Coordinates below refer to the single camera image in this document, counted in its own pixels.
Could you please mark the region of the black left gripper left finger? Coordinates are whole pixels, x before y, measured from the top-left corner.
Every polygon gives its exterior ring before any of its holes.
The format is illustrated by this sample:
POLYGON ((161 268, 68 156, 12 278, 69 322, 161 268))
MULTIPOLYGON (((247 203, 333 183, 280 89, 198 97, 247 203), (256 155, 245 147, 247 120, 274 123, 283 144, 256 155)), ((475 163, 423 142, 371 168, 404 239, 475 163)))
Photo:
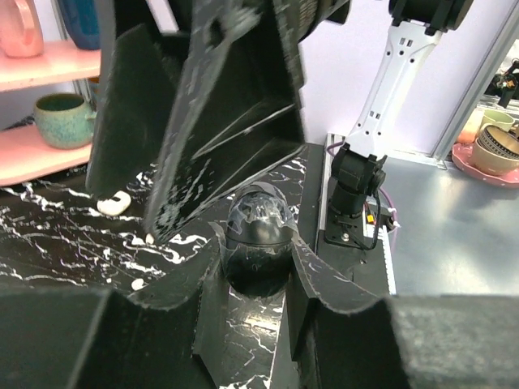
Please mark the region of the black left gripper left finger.
POLYGON ((216 388, 225 328, 220 244, 130 296, 1 291, 4 388, 216 388))

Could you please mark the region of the dark blue mug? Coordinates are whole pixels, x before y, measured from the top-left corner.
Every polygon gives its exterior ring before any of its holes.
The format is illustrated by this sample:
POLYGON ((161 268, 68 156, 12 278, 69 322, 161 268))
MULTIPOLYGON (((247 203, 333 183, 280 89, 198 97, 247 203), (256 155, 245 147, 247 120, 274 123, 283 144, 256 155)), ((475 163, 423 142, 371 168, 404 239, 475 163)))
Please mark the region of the dark blue mug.
POLYGON ((100 34, 93 0, 58 0, 66 31, 82 50, 99 50, 100 34))

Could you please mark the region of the stacked bowls on pink plate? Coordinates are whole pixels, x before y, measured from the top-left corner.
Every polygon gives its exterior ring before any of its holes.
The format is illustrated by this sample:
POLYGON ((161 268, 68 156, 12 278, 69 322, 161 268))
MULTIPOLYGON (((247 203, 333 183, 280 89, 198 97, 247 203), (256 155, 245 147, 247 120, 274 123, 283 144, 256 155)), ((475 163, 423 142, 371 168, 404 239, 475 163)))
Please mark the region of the stacked bowls on pink plate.
POLYGON ((518 188, 518 115, 476 108, 451 150, 462 172, 494 186, 518 188))

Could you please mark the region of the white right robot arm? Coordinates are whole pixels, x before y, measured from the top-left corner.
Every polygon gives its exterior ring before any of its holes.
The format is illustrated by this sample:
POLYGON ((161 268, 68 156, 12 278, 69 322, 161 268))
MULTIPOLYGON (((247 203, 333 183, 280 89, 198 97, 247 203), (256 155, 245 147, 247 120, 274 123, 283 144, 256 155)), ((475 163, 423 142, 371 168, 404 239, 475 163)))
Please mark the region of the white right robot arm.
MULTIPOLYGON (((298 44, 350 1, 94 1, 101 81, 87 190, 108 199, 157 163, 144 226, 165 243, 205 209, 296 156, 305 143, 298 44)), ((386 138, 443 33, 474 1, 389 1, 392 23, 362 112, 332 163, 329 209, 354 218, 385 179, 386 138)))

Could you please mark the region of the black earbud charging case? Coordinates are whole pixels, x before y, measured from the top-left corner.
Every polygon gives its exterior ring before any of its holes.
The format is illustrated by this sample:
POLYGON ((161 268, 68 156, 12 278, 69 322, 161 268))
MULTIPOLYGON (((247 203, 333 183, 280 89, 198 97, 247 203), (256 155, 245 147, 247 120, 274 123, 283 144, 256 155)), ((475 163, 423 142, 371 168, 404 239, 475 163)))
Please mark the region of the black earbud charging case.
POLYGON ((237 293, 269 299, 285 289, 299 232, 281 190, 254 182, 237 192, 224 226, 210 225, 220 244, 222 273, 237 293))

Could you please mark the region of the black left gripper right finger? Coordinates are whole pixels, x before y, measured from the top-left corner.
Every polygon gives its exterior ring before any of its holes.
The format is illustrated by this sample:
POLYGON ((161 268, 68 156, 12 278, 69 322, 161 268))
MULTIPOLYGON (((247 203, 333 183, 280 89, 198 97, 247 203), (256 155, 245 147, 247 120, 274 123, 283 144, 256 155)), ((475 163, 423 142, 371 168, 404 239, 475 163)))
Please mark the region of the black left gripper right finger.
POLYGON ((512 296, 377 296, 301 239, 286 287, 301 388, 515 388, 512 296))

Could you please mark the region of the green ceramic mug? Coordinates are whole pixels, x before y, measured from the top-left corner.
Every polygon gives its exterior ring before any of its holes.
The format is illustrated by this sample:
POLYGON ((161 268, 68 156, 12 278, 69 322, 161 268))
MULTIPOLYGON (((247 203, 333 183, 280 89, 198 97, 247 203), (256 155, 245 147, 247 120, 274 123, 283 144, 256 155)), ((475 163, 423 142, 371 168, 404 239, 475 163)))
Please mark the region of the green ceramic mug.
POLYGON ((97 113, 81 96, 55 93, 34 105, 34 119, 41 137, 51 147, 70 150, 92 142, 97 113))

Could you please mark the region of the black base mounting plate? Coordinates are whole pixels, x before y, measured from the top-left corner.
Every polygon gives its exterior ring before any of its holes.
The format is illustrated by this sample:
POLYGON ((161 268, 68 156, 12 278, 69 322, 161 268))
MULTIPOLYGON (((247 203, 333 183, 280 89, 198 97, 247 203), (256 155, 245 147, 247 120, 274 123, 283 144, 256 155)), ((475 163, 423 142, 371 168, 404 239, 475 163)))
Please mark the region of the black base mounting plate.
POLYGON ((302 154, 306 176, 298 213, 299 233, 310 248, 347 279, 376 295, 397 292, 392 268, 388 233, 379 232, 374 250, 334 246, 324 240, 321 219, 325 217, 328 196, 334 185, 328 184, 330 156, 324 147, 309 143, 302 154))

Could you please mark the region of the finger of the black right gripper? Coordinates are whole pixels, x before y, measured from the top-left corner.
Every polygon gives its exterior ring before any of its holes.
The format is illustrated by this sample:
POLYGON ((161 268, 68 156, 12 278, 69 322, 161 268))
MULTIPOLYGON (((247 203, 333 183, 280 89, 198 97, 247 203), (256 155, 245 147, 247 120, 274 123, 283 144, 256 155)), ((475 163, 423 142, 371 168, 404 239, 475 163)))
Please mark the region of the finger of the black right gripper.
POLYGON ((107 199, 157 157, 187 59, 186 32, 152 33, 138 24, 101 33, 101 98, 86 188, 107 199))

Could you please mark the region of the pink three-tier shelf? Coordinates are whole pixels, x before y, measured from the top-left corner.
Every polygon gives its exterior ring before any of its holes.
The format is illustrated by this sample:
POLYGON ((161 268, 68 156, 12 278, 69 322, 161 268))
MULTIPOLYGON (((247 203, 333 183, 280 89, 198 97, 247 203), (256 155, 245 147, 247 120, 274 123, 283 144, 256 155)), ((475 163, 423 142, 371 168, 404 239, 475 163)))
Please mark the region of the pink three-tier shelf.
MULTIPOLYGON (((71 41, 45 44, 31 58, 1 55, 1 91, 40 87, 100 73, 101 52, 71 41)), ((96 114, 74 93, 43 96, 34 104, 36 123, 1 133, 1 185, 9 186, 88 162, 96 114)))

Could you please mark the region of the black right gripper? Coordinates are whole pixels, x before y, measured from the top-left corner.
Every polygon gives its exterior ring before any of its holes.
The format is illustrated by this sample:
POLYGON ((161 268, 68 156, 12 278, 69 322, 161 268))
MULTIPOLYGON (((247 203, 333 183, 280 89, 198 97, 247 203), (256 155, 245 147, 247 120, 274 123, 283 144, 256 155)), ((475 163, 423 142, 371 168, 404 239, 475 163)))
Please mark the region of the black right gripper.
MULTIPOLYGON (((157 160, 144 229, 168 242, 217 200, 296 155, 304 144, 298 43, 348 1, 166 1, 187 60, 157 160)), ((102 38, 161 33, 149 1, 98 1, 102 38)))

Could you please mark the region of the pink mug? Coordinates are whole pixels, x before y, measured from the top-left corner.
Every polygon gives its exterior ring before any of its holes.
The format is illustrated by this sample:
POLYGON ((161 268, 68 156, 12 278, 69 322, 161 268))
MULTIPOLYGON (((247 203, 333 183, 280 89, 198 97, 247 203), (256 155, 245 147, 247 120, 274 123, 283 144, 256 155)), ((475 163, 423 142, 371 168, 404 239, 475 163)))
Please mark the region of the pink mug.
POLYGON ((43 54, 43 33, 34 1, 1 1, 1 50, 9 58, 43 54))

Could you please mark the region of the white earbud case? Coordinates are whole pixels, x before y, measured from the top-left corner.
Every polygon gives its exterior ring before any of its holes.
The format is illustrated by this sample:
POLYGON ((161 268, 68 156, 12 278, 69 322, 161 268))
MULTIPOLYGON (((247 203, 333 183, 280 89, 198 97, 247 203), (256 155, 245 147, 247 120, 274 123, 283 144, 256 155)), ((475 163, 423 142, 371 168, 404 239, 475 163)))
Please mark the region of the white earbud case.
POLYGON ((97 202, 97 210, 106 216, 120 216, 131 205, 131 197, 128 193, 120 190, 110 199, 97 202))

